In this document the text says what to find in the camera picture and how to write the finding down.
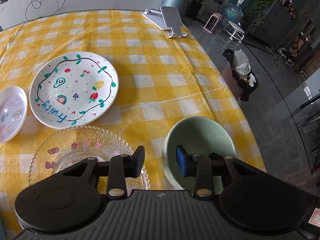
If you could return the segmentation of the white fruity painted plate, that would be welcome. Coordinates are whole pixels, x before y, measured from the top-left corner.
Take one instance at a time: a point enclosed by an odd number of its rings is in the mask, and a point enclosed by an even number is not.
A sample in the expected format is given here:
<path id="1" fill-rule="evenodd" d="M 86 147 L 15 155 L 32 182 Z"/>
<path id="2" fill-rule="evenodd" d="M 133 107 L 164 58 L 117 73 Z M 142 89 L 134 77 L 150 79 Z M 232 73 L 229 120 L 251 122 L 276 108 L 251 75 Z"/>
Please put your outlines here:
<path id="1" fill-rule="evenodd" d="M 60 55 L 35 75 L 29 90 L 30 109 L 53 129 L 87 125 L 114 103 L 119 77 L 104 57 L 86 51 Z"/>

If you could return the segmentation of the green ceramic bowl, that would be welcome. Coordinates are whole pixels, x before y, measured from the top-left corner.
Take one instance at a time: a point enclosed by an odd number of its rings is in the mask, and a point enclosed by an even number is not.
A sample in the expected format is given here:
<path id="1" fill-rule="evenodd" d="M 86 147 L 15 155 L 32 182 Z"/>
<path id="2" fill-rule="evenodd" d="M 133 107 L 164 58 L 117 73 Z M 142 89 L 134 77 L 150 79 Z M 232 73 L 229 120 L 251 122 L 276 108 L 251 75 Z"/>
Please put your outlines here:
<path id="1" fill-rule="evenodd" d="M 163 170 L 176 190 L 194 188 L 193 177 L 182 177 L 176 161 L 176 146 L 182 145 L 189 154 L 237 157 L 235 145 L 228 132 L 214 120 L 190 116 L 177 122 L 166 136 L 162 147 Z"/>

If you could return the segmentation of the white round stool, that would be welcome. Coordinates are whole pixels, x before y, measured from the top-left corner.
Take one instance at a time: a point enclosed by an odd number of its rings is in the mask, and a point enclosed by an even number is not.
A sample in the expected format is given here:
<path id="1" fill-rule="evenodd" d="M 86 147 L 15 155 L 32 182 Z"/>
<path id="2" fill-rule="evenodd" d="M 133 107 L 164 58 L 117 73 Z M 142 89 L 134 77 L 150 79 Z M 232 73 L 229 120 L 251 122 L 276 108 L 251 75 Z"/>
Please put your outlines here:
<path id="1" fill-rule="evenodd" d="M 225 25 L 225 31 L 229 34 L 229 40 L 237 40 L 238 44 L 241 44 L 245 37 L 245 32 L 241 27 L 232 21 L 227 22 Z"/>

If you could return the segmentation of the yellow white checkered tablecloth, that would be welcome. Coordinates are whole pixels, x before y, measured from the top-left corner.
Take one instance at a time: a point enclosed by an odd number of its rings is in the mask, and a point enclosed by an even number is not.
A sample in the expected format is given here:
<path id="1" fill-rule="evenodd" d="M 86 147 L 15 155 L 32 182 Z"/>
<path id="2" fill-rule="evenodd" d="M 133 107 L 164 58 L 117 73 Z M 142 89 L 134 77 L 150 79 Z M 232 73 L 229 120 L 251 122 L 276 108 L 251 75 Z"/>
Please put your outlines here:
<path id="1" fill-rule="evenodd" d="M 151 187 L 167 188 L 162 145 L 181 119 L 200 115 L 221 124 L 239 159 L 261 170 L 265 164 L 248 119 L 212 58 L 193 35 L 168 39 L 140 12 L 73 12 L 20 24 L 1 32 L 1 88 L 29 90 L 50 60 L 89 51 L 110 61 L 119 76 L 111 108 L 93 126 L 131 147 L 142 145 Z"/>

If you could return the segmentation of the clear glass beaded plate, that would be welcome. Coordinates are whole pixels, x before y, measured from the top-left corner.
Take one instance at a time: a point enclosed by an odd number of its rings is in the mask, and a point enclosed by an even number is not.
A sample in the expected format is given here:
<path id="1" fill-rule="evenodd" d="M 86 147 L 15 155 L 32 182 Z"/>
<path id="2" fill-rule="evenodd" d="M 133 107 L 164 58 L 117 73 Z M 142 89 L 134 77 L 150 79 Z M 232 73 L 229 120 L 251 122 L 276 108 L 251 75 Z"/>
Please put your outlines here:
<path id="1" fill-rule="evenodd" d="M 48 137 L 36 151 L 30 166 L 29 185 L 33 185 L 88 157 L 99 162 L 116 155 L 132 155 L 131 146 L 103 128 L 77 126 Z"/>

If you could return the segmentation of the small white sticker plate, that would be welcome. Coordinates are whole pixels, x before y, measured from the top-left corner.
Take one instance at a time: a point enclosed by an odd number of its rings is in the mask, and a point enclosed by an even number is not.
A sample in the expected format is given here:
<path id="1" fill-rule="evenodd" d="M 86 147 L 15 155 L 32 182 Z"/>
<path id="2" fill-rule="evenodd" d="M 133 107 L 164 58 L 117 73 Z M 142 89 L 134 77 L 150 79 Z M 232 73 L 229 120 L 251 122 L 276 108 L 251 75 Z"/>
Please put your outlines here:
<path id="1" fill-rule="evenodd" d="M 1 144 L 13 139 L 27 116 L 28 99 L 25 91 L 11 86 L 1 91 Z"/>

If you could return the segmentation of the pink small heater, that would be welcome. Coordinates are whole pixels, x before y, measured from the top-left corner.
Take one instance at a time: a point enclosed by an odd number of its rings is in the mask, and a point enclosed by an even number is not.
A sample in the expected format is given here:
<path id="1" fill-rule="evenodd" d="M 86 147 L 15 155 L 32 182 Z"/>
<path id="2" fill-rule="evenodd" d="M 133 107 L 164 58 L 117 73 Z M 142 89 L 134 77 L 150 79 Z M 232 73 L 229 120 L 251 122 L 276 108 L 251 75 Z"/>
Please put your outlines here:
<path id="1" fill-rule="evenodd" d="M 221 14 L 218 12 L 215 12 L 210 16 L 209 20 L 203 26 L 203 29 L 208 33 L 212 34 L 214 30 L 217 28 L 217 26 L 219 25 L 220 21 L 221 21 Z"/>

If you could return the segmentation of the blue water jug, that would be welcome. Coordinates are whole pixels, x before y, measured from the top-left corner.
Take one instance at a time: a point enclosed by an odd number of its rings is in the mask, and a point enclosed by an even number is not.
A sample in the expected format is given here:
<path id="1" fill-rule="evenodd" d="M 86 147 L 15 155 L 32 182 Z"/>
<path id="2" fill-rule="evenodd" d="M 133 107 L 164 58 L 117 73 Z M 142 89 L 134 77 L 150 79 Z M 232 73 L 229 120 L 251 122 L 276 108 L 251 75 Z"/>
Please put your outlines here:
<path id="1" fill-rule="evenodd" d="M 236 4 L 229 3 L 225 6 L 222 11 L 221 24 L 222 26 L 226 26 L 226 24 L 231 21 L 233 23 L 238 24 L 240 20 L 243 18 L 243 12 L 240 7 L 244 0 L 238 0 Z"/>

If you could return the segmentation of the white phone stand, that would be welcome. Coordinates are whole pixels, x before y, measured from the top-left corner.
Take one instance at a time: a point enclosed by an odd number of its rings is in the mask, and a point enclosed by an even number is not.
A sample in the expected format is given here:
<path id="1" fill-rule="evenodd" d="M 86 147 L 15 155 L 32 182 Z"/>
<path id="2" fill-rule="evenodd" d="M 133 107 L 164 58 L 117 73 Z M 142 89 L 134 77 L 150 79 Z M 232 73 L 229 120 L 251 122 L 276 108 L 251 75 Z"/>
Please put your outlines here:
<path id="1" fill-rule="evenodd" d="M 188 35 L 188 33 L 181 31 L 183 22 L 176 7 L 161 6 L 159 9 L 145 9 L 142 15 L 160 30 L 169 31 L 166 38 Z"/>

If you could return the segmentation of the dark cabinet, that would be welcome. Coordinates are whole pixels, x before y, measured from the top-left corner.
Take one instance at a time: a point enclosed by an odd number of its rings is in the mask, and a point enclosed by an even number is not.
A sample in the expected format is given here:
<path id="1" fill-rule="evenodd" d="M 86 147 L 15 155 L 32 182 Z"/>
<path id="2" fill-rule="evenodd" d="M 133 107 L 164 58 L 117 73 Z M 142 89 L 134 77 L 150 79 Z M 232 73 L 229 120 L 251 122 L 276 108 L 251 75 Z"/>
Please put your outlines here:
<path id="1" fill-rule="evenodd" d="M 294 27 L 295 20 L 279 1 L 272 6 L 264 22 L 257 27 L 252 36 L 276 48 Z"/>

